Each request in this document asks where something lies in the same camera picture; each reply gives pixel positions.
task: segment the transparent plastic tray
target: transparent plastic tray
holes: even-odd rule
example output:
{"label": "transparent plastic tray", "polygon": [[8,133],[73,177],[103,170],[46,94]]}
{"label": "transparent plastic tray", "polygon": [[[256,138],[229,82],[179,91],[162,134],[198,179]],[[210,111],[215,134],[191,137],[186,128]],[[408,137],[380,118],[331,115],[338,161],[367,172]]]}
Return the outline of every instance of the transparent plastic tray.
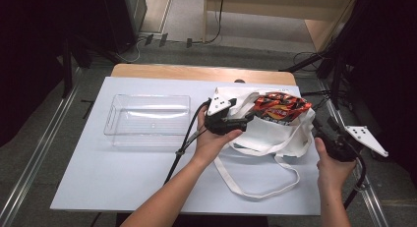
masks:
{"label": "transparent plastic tray", "polygon": [[104,134],[115,146],[179,147],[189,125],[189,96],[118,94]]}

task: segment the gray floor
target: gray floor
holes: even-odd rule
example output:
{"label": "gray floor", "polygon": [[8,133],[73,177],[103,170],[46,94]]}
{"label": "gray floor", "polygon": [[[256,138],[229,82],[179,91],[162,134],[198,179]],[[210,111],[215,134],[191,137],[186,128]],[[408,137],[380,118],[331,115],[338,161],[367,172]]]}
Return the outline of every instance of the gray floor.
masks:
{"label": "gray floor", "polygon": [[[222,66],[260,70],[277,70],[291,66],[295,54],[268,50],[254,50],[224,46],[195,45],[185,48],[185,43],[168,42],[158,47],[158,42],[140,45],[141,58],[137,63],[179,64],[197,66]],[[77,145],[86,119],[83,119],[89,105],[81,102],[95,100],[103,79],[109,76],[113,65],[99,56],[92,55],[94,62],[90,69],[84,69],[80,78],[80,87],[75,99],[62,122],[62,125],[49,151],[37,172],[37,175],[22,203],[12,226],[89,226],[95,213],[66,212],[50,210],[56,187],[62,178],[71,155]],[[136,57],[135,50],[126,54],[127,58]],[[300,71],[295,74],[300,91],[319,90],[315,75]],[[28,163],[39,138],[45,131],[61,98],[62,84],[57,86],[39,108],[28,119],[19,134],[8,144],[0,147],[0,204],[18,181]],[[314,104],[319,97],[306,97]],[[325,107],[318,110],[322,119],[328,117]],[[348,110],[343,110],[346,123],[357,122]],[[367,150],[363,155],[368,165],[371,182],[383,205],[390,226],[417,226],[417,191],[408,174],[394,162],[379,162],[371,158]],[[345,194],[353,185],[350,178],[345,186]],[[373,226],[366,204],[359,194],[348,208],[353,226]],[[114,226],[115,214],[104,213],[95,226]],[[318,216],[274,216],[269,218],[270,226],[320,226]]]}

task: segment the human arm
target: human arm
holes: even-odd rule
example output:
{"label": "human arm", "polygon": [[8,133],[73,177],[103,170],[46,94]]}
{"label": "human arm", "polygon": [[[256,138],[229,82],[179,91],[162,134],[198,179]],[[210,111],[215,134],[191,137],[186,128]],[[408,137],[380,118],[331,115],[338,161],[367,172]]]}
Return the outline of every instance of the human arm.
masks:
{"label": "human arm", "polygon": [[340,162],[328,156],[325,144],[316,138],[316,149],[320,160],[318,186],[321,200],[322,226],[350,226],[343,206],[342,187],[356,165],[355,161]]}
{"label": "human arm", "polygon": [[227,135],[218,136],[206,131],[206,110],[207,107],[203,107],[198,115],[198,128],[202,134],[197,138],[196,151],[190,162],[135,210],[122,227],[172,226],[203,171],[214,161],[225,144],[242,134],[240,130],[235,130]]}

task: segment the white table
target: white table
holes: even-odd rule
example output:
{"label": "white table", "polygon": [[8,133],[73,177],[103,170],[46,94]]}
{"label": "white table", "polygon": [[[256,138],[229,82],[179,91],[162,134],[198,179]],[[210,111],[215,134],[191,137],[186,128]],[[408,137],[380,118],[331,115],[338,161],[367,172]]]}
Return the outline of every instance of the white table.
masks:
{"label": "white table", "polygon": [[[177,148],[149,152],[112,146],[103,130],[115,94],[190,95],[191,115],[194,115],[198,106],[213,95],[217,86],[222,85],[280,87],[298,92],[298,87],[292,85],[106,78],[50,208],[133,211],[162,186],[175,159],[173,151]],[[190,160],[194,149],[194,144],[187,149],[176,172]],[[277,165],[272,156],[247,159],[236,151],[226,149],[221,158],[236,182],[248,192],[270,192],[295,179],[293,173]],[[318,160],[313,144],[303,157],[288,159],[299,171],[300,183],[287,193],[262,200],[245,199],[231,193],[212,164],[191,192],[182,212],[318,215]]]}

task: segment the forearm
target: forearm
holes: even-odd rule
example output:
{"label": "forearm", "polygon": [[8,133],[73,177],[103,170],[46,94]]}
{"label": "forearm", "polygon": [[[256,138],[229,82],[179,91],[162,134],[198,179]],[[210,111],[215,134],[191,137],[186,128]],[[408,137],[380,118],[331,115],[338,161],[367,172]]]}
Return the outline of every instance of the forearm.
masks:
{"label": "forearm", "polygon": [[343,206],[341,192],[325,192],[321,194],[322,226],[350,226]]}
{"label": "forearm", "polygon": [[123,223],[126,226],[172,226],[206,167],[191,161]]}

